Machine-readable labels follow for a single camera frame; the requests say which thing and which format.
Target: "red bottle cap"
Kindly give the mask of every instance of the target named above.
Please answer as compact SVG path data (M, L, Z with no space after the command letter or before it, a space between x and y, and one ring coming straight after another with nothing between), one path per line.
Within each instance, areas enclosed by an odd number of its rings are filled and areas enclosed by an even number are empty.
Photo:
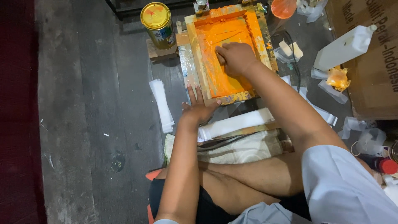
M380 162L380 170L385 174L394 174L398 171L398 164L392 159L383 159Z

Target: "cardboard box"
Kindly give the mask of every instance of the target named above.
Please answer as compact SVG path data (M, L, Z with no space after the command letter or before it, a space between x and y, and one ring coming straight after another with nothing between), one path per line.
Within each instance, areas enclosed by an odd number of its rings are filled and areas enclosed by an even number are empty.
M398 1L329 0L326 13L338 38L358 25L377 25L368 52L344 63L353 114L360 120L398 119Z

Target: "hand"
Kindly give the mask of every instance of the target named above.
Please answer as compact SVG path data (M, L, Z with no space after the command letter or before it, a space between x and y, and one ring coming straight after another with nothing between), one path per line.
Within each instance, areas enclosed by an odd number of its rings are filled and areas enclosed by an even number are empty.
M198 98L197 100L190 84L187 85L187 89L189 98L191 99L191 106L186 102L182 103L183 110L181 120L187 119L190 122L193 122L195 125L199 126L200 124L210 119L214 111L221 104L221 100L212 103L210 106L205 106L202 91L200 90L199 86L195 87L196 95Z
M245 75L247 68L258 61L250 45L246 43L224 43L217 46L220 65L225 65L225 72L230 76Z

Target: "towel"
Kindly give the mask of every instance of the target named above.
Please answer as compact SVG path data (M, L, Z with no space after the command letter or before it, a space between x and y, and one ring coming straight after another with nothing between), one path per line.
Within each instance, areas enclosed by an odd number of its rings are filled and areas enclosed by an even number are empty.
M277 138L278 130L261 131L228 140L227 145L216 149L198 147L198 160L215 164L250 163L283 153ZM167 166L173 152L174 135L167 134L164 155Z

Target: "concrete floor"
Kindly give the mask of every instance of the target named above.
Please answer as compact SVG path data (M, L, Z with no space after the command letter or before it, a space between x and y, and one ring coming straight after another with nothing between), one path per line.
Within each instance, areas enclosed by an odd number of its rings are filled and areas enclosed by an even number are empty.
M174 22L191 14L192 8L172 10ZM304 52L298 64L302 86L313 104L339 118L334 129L340 131L352 115L350 103L337 103L310 78L316 53L332 41L327 18L311 24L305 19L294 15L286 23ZM179 59L152 64L139 18L119 22L104 1L37 0L36 20L48 222L147 223L150 181L144 175L162 166L165 138L148 82L164 82L177 123L187 101ZM293 71L278 66L295 84ZM214 120L231 113L220 108Z

